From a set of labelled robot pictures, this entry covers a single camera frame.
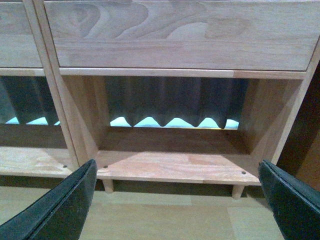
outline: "wooden frame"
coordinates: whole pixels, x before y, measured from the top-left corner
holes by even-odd
[[[277,163],[320,60],[318,40],[306,71],[61,67],[44,1],[23,3],[43,70],[6,68],[0,73],[38,76],[44,71],[71,156],[68,170],[62,169],[60,176],[95,158],[97,177],[108,193],[113,191],[112,180],[116,179],[231,184],[232,196],[238,199],[244,186],[260,184],[260,161]],[[239,131],[109,127],[103,77],[107,75],[248,78]],[[168,136],[174,147],[164,142]],[[59,175],[49,172],[31,170],[25,174]],[[23,170],[15,166],[0,169],[0,174],[4,173],[22,175]]]

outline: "wooden cabinet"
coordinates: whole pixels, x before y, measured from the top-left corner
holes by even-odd
[[[320,59],[318,0],[24,6],[72,162],[96,159],[107,192],[116,179],[210,183],[234,185],[239,198],[260,184],[259,162],[277,163]],[[249,86],[237,131],[114,128],[108,76],[246,78]]]

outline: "shelf board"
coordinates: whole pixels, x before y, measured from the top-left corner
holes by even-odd
[[[181,68],[60,67],[62,75],[91,76],[157,76],[236,79],[304,79],[305,71],[223,70]]]
[[[98,179],[260,185],[236,130],[110,127],[96,161]]]
[[[67,149],[0,146],[0,175],[65,178],[68,164]]]
[[[72,164],[60,126],[0,124],[0,175],[64,178]]]

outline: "drawer front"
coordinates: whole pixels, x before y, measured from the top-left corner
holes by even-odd
[[[0,68],[41,68],[22,2],[0,2]]]
[[[46,1],[61,67],[305,71],[320,1]]]

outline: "wooden shelf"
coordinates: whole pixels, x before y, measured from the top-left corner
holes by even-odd
[[[0,175],[64,178],[72,166],[60,126],[0,124]]]
[[[0,146],[0,175],[65,178],[68,163],[67,149]]]
[[[260,185],[236,130],[109,127],[103,143],[99,179]]]

